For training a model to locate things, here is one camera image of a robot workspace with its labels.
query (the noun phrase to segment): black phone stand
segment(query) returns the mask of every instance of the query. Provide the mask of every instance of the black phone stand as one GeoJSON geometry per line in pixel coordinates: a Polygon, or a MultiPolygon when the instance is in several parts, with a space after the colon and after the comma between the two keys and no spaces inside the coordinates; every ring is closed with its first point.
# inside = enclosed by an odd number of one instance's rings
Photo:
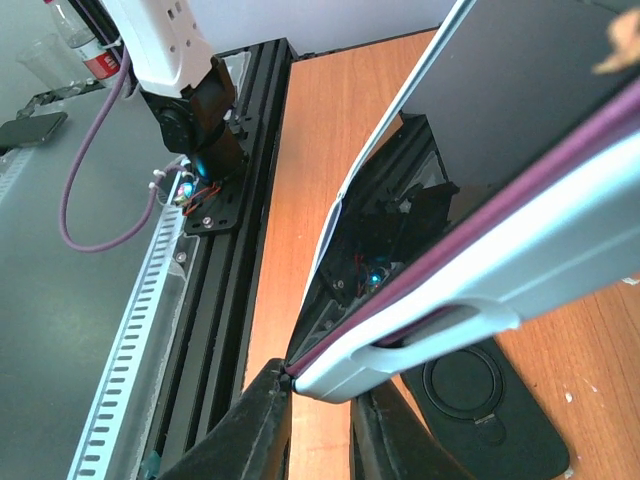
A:
{"type": "Polygon", "coordinates": [[[402,375],[433,436],[479,480],[545,480],[569,451],[493,339],[402,375]]]}

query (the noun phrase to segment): red wire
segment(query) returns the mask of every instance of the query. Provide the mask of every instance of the red wire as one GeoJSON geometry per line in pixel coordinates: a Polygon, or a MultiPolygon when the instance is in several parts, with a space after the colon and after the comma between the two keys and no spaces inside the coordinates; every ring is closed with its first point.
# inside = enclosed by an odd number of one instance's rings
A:
{"type": "Polygon", "coordinates": [[[218,192],[220,192],[220,190],[222,190],[222,188],[220,188],[220,187],[219,187],[219,186],[217,186],[217,185],[212,185],[211,187],[208,187],[208,188],[206,188],[205,190],[200,190],[196,195],[194,195],[193,197],[191,197],[191,202],[190,202],[190,204],[191,204],[191,203],[193,203],[193,199],[194,199],[197,195],[199,195],[199,194],[201,194],[201,193],[203,193],[203,192],[205,192],[205,191],[209,191],[209,194],[208,194],[208,195],[207,195],[207,196],[206,196],[206,197],[205,197],[201,202],[198,202],[197,204],[195,204],[195,205],[191,205],[190,207],[188,207],[188,208],[187,208],[187,210],[183,213],[183,215],[184,215],[185,217],[188,217],[189,215],[191,215],[191,214],[196,210],[196,208],[198,208],[200,205],[202,205],[203,203],[205,203],[207,200],[209,200],[209,199],[211,199],[211,198],[215,197],[215,196],[218,194],[218,192]]]}

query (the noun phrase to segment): wooden table surface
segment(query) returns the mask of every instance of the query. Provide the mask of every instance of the wooden table surface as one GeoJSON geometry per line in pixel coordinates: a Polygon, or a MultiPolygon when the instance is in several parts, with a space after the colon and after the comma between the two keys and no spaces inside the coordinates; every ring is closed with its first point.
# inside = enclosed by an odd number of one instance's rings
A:
{"type": "MultiPolygon", "coordinates": [[[[433,34],[294,63],[245,385],[284,356],[329,206],[433,34]]],[[[499,337],[569,445],[573,479],[640,478],[639,326],[640,286],[618,283],[499,337]]],[[[348,403],[294,396],[289,478],[348,479],[348,447],[348,403]]]]}

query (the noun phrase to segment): black mounting plate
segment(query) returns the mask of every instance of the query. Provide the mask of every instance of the black mounting plate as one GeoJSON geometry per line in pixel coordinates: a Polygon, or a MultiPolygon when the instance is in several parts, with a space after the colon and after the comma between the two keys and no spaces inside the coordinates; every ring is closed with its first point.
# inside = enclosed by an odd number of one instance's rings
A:
{"type": "Polygon", "coordinates": [[[252,188],[253,162],[261,161],[258,156],[259,126],[259,119],[251,116],[235,117],[229,121],[231,132],[247,154],[245,168],[225,181],[220,193],[203,202],[189,215],[185,222],[185,233],[203,236],[227,232],[238,226],[242,220],[247,192],[252,188]]]}

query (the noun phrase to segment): black smartphone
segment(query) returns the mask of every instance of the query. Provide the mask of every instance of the black smartphone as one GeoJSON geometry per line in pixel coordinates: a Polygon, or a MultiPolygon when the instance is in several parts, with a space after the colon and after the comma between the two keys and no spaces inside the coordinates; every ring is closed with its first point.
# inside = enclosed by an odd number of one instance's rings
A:
{"type": "Polygon", "coordinates": [[[0,127],[0,148],[35,147],[46,142],[64,123],[65,112],[11,120],[0,127]]]}

